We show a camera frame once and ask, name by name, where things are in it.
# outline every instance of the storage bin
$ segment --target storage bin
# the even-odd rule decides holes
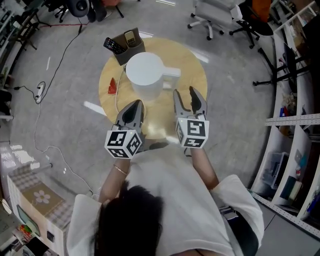
[[[114,55],[120,66],[126,64],[132,56],[146,51],[144,41],[141,39],[139,35],[138,28],[136,27],[131,30],[133,31],[133,34],[134,34],[135,43],[130,47],[128,46],[127,40],[125,38],[125,33],[127,33],[128,31],[112,38],[112,40],[114,40],[116,43],[118,43],[120,46],[126,49],[125,52]]]
[[[289,154],[286,152],[269,152],[267,155],[261,180],[265,184],[268,184],[273,190],[276,190],[281,182],[288,159]]]

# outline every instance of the remote control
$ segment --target remote control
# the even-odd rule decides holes
[[[126,51],[121,45],[113,41],[110,37],[107,37],[103,46],[113,52],[114,54],[122,54]]]

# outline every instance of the gray floor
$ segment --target gray floor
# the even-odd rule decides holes
[[[114,10],[104,21],[86,26],[66,51],[41,104],[37,147],[43,151],[48,145],[59,147],[73,171],[83,177],[95,193],[113,163],[104,149],[106,133],[112,124],[104,115],[85,107],[84,102],[100,106],[100,73],[111,56],[103,47],[104,40],[134,27],[154,37],[177,41],[202,56],[201,64],[208,81],[210,120],[205,149],[218,177],[237,174],[248,186],[260,165],[268,133],[264,124],[273,108],[274,92],[271,86],[252,86],[252,81],[270,78],[265,62],[257,53],[258,47],[249,49],[244,33],[230,36],[228,29],[225,35],[214,32],[215,38],[207,41],[204,27],[187,29],[187,24],[192,22],[192,1],[175,2],[172,6],[155,0],[126,0],[119,5],[125,18]],[[42,19],[59,24],[53,14],[46,11]],[[64,24],[69,23],[79,22],[68,13]],[[26,86],[36,91],[39,82],[45,81],[48,85],[65,47],[77,33],[77,26],[43,27],[36,32],[32,41],[38,49],[28,46],[27,51],[22,52],[12,74],[13,86]],[[270,47],[271,40],[264,39],[259,43]],[[53,163],[53,168],[49,169],[51,176],[75,193],[86,193],[86,184],[69,171],[57,149],[50,148],[45,154],[36,151],[34,129],[39,105],[35,104],[31,93],[25,89],[14,91],[11,107],[14,120],[1,128],[4,131],[9,127],[11,145],[21,145],[41,164],[46,164],[49,158]]]

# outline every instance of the white t-shirt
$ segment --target white t-shirt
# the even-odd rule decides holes
[[[228,223],[218,206],[233,207],[256,234],[259,246],[264,234],[262,212],[240,179],[231,175],[208,191],[182,150],[174,145],[138,153],[131,160],[126,180],[129,188],[140,185],[164,201],[162,233],[157,256],[170,256],[191,249],[204,249],[222,255],[241,255],[227,230]],[[94,234],[101,203],[85,196],[75,198],[67,237],[70,256],[93,256]]]

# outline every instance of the bracelet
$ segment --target bracelet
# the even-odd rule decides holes
[[[123,170],[121,170],[118,166],[116,166],[115,164],[113,165],[114,168],[116,168],[120,173],[124,174],[125,176],[127,176],[128,174],[125,173]]]

